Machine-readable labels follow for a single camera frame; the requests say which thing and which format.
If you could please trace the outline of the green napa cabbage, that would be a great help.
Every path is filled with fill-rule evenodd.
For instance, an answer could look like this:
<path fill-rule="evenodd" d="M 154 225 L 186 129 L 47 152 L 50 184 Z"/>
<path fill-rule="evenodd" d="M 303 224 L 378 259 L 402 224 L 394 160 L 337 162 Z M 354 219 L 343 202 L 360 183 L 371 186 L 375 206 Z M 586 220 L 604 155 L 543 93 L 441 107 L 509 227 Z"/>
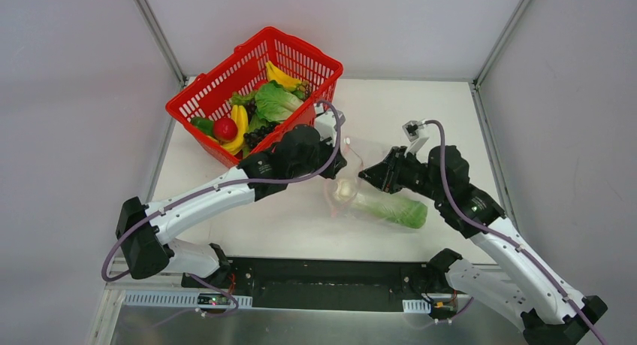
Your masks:
<path fill-rule="evenodd" d="M 420 229 L 426 221 L 428 207 L 405 195 L 381 192 L 368 183 L 339 179 L 327 190 L 333 216 L 380 221 L 406 228 Z"/>

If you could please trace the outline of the clear zip top bag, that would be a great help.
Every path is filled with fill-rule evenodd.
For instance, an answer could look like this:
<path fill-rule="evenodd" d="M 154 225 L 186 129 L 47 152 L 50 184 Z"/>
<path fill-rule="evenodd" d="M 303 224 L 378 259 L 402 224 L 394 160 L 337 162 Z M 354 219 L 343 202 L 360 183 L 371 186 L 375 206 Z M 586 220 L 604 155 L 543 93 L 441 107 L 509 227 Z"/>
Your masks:
<path fill-rule="evenodd" d="M 358 177 L 368 159 L 385 155 L 378 143 L 345 136 L 340 151 L 347 165 L 334 180 L 323 185 L 331 217 L 379 222 L 412 230 L 424 227 L 428 207 L 423 202 L 407 195 L 381 192 Z"/>

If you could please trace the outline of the red apple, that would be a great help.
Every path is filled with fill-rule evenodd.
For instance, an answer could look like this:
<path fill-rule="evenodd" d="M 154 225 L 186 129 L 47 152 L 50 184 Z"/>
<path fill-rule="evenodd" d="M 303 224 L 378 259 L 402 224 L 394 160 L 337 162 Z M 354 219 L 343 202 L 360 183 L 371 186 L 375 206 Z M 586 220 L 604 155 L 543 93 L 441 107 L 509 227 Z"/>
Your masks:
<path fill-rule="evenodd" d="M 238 127 L 232 118 L 223 117 L 214 122 L 212 133 L 220 143 L 229 143 L 236 138 Z"/>

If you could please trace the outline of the red plastic shopping basket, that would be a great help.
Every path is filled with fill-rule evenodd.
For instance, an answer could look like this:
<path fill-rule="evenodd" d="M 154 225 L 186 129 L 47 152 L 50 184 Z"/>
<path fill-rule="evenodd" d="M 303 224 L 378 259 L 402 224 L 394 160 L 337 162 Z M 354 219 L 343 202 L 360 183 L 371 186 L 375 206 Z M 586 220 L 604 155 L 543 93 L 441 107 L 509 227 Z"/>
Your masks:
<path fill-rule="evenodd" d="M 217 120 L 229 116 L 231 95 L 234 92 L 246 95 L 264 84 L 267 62 L 292 77 L 309 81 L 312 95 L 256 147 L 264 150 L 296 125 L 313 125 L 314 104 L 319 99 L 333 99 L 337 80 L 343 74 L 343 65 L 339 61 L 298 37 L 272 26 L 263 28 L 236 46 L 234 52 L 211 71 L 198 75 L 165 106 L 204 150 L 228 168 L 239 162 L 238 156 L 209 139 L 190 121 L 192 117 Z"/>

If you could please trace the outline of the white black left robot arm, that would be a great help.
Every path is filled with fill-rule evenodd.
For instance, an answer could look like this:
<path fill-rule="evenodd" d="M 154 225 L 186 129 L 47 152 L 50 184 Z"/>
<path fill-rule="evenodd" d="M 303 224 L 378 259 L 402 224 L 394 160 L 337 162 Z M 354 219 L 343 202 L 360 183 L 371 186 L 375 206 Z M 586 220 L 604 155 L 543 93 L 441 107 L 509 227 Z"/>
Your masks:
<path fill-rule="evenodd" d="M 211 245 L 179 240 L 185 230 L 235 207 L 260 201 L 315 176 L 333 179 L 344 167 L 340 126 L 299 125 L 280 141 L 254 153 L 215 180 L 176 198 L 142 204 L 138 197 L 122 204 L 115 250 L 136 280 L 169 267 L 200 277 L 209 287 L 228 282 L 229 268 Z"/>

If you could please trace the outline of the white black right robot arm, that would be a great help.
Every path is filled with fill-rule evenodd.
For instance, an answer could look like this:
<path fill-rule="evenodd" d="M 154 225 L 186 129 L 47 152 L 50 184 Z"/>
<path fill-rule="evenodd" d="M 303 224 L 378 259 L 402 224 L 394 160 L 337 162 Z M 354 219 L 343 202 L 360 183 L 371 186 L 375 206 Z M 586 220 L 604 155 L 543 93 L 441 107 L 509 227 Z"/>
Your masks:
<path fill-rule="evenodd" d="M 408 189 L 429 198 L 445 223 L 487 253 L 506 280 L 444 249 L 429 261 L 427 285 L 470 295 L 510 321 L 528 344 L 577 344 L 607 311 L 599 296 L 583 295 L 551 270 L 501 206 L 470 183 L 469 164 L 456 146 L 434 147 L 426 162 L 405 146 L 392 147 L 358 176 L 388 194 Z"/>

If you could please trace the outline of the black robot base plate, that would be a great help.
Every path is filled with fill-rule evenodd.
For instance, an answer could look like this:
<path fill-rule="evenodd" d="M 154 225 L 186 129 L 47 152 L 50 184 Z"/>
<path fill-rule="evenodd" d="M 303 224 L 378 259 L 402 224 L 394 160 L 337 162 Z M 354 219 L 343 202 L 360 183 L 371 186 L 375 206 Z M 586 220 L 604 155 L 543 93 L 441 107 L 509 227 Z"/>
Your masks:
<path fill-rule="evenodd" d="M 458 292 L 423 262 L 231 257 L 205 282 L 256 308 L 403 312 L 404 305 L 455 310 Z"/>

